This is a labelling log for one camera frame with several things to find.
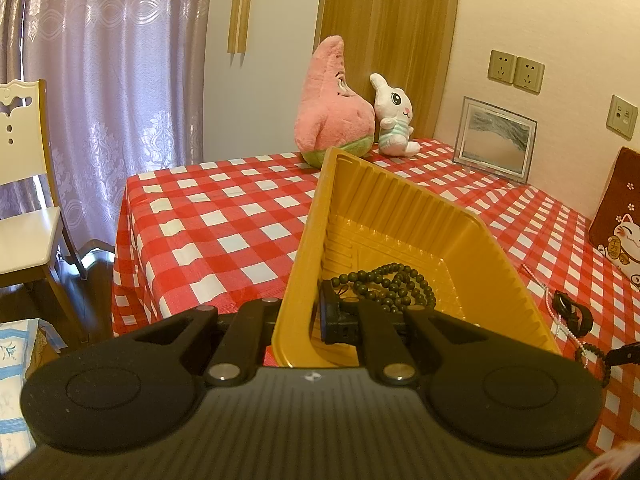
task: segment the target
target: white cabinet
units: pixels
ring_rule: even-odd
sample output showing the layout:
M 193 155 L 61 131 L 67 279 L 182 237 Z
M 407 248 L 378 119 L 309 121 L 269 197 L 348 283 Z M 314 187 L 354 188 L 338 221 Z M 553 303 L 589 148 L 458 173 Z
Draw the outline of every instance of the white cabinet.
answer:
M 290 152 L 319 0 L 251 0 L 245 54 L 228 54 L 232 0 L 210 0 L 204 160 Z

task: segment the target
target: wall socket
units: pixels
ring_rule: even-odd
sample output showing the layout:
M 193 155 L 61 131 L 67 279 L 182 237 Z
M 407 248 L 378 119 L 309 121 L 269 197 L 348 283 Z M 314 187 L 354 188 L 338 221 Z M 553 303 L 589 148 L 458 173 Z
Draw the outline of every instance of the wall socket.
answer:
M 611 96 L 611 104 L 609 106 L 609 116 L 607 117 L 607 126 L 612 130 L 631 140 L 636 127 L 636 118 L 638 117 L 638 108 L 631 103 L 627 103 L 624 99 L 617 95 Z
M 539 94 L 540 88 L 542 88 L 542 76 L 544 74 L 545 66 L 542 63 L 527 59 L 526 57 L 519 57 L 516 62 L 516 73 L 513 79 L 513 85 Z
M 495 79 L 496 81 L 502 81 L 503 83 L 513 83 L 513 75 L 516 71 L 516 57 L 513 54 L 507 52 L 500 52 L 499 50 L 491 51 L 491 58 L 489 59 L 489 72 L 487 77 L 489 79 Z

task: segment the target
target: purple curtain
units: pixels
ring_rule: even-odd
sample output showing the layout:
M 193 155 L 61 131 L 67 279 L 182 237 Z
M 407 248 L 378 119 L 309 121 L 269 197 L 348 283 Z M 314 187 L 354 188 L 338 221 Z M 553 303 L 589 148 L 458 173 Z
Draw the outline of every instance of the purple curtain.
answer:
M 129 175 L 202 161 L 209 0 L 27 0 L 24 78 L 47 82 L 53 165 L 84 253 L 115 241 Z
M 25 0 L 0 0 L 0 83 L 22 78 L 20 38 L 24 8 Z M 0 104 L 0 112 L 8 111 Z M 39 209 L 39 191 L 42 193 L 42 188 L 37 189 L 32 178 L 0 186 L 0 218 Z

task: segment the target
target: pink starfish plush toy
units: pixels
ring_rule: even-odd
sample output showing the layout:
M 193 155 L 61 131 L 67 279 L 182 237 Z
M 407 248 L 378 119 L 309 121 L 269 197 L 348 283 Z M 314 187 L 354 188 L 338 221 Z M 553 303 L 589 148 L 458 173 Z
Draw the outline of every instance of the pink starfish plush toy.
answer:
M 344 78 L 344 41 L 326 38 L 313 54 L 294 126 L 296 144 L 308 164 L 322 166 L 325 151 L 338 146 L 363 156 L 376 129 L 373 107 Z

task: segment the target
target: chair backrest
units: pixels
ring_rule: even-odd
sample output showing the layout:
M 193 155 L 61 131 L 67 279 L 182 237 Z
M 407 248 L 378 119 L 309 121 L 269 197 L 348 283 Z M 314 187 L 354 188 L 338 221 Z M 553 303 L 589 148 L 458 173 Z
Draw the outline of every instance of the chair backrest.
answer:
M 8 114 L 0 112 L 0 185 L 47 173 L 44 92 L 42 79 L 0 84 L 0 102 L 9 107 Z M 23 105 L 11 109 L 15 98 Z

